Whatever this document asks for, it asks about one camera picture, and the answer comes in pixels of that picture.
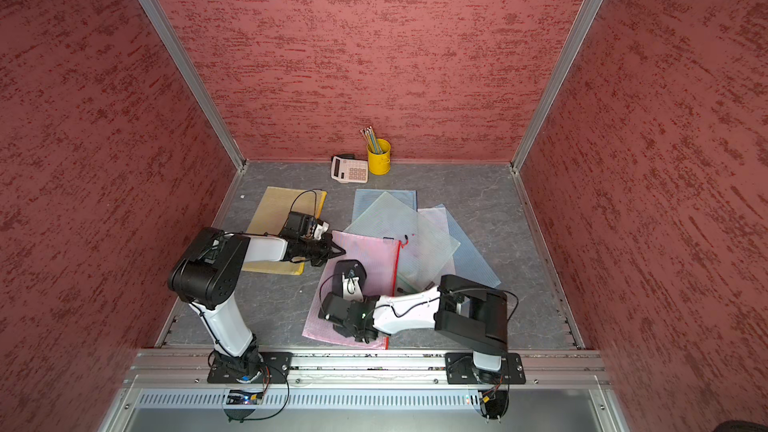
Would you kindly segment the yellow mesh document bag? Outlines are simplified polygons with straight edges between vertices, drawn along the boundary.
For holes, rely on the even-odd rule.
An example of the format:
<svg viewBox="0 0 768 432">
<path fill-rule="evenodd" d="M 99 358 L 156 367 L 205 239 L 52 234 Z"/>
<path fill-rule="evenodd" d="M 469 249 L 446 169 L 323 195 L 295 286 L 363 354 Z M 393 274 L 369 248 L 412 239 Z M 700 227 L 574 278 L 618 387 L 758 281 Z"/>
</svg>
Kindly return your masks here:
<svg viewBox="0 0 768 432">
<path fill-rule="evenodd" d="M 327 192 L 321 189 L 302 191 L 280 187 L 268 187 L 251 219 L 246 232 L 255 235 L 277 235 L 287 219 L 290 211 L 313 214 L 320 217 Z M 266 273 L 277 275 L 302 275 L 305 263 L 291 264 L 288 262 L 246 262 L 244 272 Z"/>
</svg>

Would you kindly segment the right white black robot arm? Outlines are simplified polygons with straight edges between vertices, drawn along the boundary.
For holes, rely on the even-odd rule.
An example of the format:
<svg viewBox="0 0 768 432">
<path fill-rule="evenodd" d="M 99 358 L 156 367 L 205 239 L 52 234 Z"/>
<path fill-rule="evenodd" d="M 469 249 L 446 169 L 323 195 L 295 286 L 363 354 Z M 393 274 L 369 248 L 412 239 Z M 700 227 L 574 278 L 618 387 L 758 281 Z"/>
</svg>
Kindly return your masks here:
<svg viewBox="0 0 768 432">
<path fill-rule="evenodd" d="M 471 350 L 470 371 L 481 383 L 502 380 L 508 349 L 508 300 L 505 291 L 457 275 L 420 293 L 346 299 L 330 292 L 318 317 L 336 333 L 369 343 L 381 335 L 431 330 Z"/>
</svg>

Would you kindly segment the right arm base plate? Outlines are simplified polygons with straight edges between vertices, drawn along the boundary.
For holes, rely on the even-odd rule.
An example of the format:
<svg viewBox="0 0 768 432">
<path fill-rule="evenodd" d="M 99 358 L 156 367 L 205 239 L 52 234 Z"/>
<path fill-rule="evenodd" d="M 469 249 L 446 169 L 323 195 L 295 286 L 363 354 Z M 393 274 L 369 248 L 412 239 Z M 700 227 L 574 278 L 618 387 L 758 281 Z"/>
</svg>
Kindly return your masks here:
<svg viewBox="0 0 768 432">
<path fill-rule="evenodd" d="M 523 385 L 526 376 L 521 356 L 501 356 L 479 352 L 449 352 L 445 355 L 445 371 L 449 384 L 457 385 Z"/>
</svg>

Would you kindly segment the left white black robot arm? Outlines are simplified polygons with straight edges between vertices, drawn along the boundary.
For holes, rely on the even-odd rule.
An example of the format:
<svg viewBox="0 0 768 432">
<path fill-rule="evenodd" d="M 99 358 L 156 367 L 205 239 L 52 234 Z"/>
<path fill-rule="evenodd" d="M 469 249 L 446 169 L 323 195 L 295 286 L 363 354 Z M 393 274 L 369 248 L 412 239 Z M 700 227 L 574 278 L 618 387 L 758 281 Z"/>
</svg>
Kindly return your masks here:
<svg viewBox="0 0 768 432">
<path fill-rule="evenodd" d="M 170 273 L 168 288 L 197 314 L 213 341 L 211 368 L 237 382 L 266 375 L 255 334 L 234 292 L 247 262 L 309 262 L 319 267 L 346 250 L 322 230 L 307 237 L 201 230 Z"/>
</svg>

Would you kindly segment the green mesh document bag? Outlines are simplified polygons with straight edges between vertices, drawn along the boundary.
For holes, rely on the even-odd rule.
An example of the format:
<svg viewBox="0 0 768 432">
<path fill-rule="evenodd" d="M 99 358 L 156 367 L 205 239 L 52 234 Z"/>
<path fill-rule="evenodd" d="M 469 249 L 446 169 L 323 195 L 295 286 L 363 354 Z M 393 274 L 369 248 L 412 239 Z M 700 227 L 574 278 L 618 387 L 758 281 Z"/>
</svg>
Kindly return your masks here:
<svg viewBox="0 0 768 432">
<path fill-rule="evenodd" d="M 399 241 L 397 282 L 408 293 L 437 284 L 441 269 L 459 247 L 457 240 L 389 192 L 376 198 L 345 232 Z"/>
</svg>

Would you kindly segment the pink mesh document bag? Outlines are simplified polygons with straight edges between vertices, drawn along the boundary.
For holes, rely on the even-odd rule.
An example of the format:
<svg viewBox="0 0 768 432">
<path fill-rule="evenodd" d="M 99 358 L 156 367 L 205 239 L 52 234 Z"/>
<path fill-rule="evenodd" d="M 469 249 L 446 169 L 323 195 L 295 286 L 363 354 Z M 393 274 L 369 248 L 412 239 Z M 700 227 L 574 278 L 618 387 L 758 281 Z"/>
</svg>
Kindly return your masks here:
<svg viewBox="0 0 768 432">
<path fill-rule="evenodd" d="M 313 293 L 313 301 L 308 312 L 302 336 L 321 342 L 323 345 L 343 346 L 347 348 L 386 349 L 388 340 L 382 335 L 369 344 L 356 342 L 353 337 L 343 337 L 333 329 L 333 324 L 319 317 L 320 306 L 332 288 L 331 277 L 337 262 L 358 260 L 364 267 L 367 277 L 362 286 L 364 296 L 392 295 L 396 285 L 396 260 L 399 242 L 394 239 L 366 237 L 346 232 L 333 231 L 332 240 L 346 250 L 346 254 L 329 260 L 320 276 L 319 285 Z"/>
</svg>

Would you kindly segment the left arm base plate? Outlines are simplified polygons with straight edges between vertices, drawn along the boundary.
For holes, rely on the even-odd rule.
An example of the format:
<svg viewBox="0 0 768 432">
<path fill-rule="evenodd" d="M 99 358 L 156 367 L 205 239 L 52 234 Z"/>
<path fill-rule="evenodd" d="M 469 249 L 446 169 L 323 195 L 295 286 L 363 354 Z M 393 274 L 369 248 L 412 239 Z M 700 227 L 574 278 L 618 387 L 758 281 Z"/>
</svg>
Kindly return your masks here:
<svg viewBox="0 0 768 432">
<path fill-rule="evenodd" d="M 242 386 L 285 384 L 292 360 L 290 352 L 260 352 L 233 358 L 212 351 L 208 358 L 207 382 Z"/>
</svg>

